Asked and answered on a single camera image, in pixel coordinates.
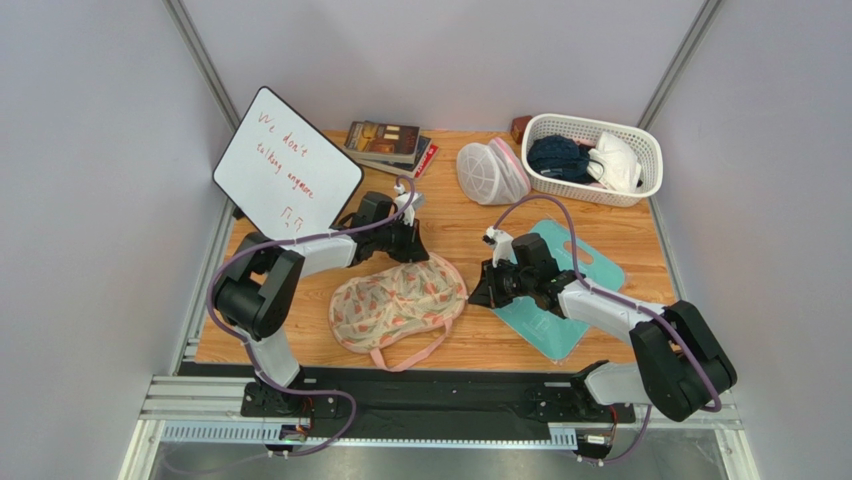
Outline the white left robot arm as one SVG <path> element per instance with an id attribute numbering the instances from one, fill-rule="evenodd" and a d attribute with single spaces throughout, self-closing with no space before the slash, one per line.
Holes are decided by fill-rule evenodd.
<path id="1" fill-rule="evenodd" d="M 400 191 L 390 198 L 369 192 L 344 225 L 324 233 L 288 240 L 247 235 L 208 286 L 211 320 L 242 344 L 262 383 L 289 391 L 301 366 L 284 322 L 300 280 L 359 265 L 376 252 L 399 263 L 427 260 L 415 217 L 422 203 L 419 193 Z"/>

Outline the floral mesh laundry bag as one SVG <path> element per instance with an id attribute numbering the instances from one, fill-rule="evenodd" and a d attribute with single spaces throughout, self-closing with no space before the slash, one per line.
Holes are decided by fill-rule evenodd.
<path id="1" fill-rule="evenodd" d="M 428 358 L 450 335 L 469 298 L 458 269 L 431 255 L 426 261 L 400 264 L 350 279 L 331 296 L 329 328 L 346 350 L 369 356 L 388 372 L 402 372 Z M 429 345 L 390 365 L 383 350 L 413 335 L 439 330 Z"/>

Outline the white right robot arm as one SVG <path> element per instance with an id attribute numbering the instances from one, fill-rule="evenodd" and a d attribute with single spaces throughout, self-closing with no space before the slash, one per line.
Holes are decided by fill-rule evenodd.
<path id="1" fill-rule="evenodd" d="M 639 301 L 577 267 L 563 269 L 537 233 L 514 238 L 490 228 L 483 240 L 493 255 L 481 265 L 470 304 L 498 310 L 526 302 L 537 314 L 585 323 L 631 347 L 634 362 L 600 361 L 577 374 L 580 394 L 593 405 L 646 404 L 676 422 L 720 411 L 737 373 L 695 305 Z"/>

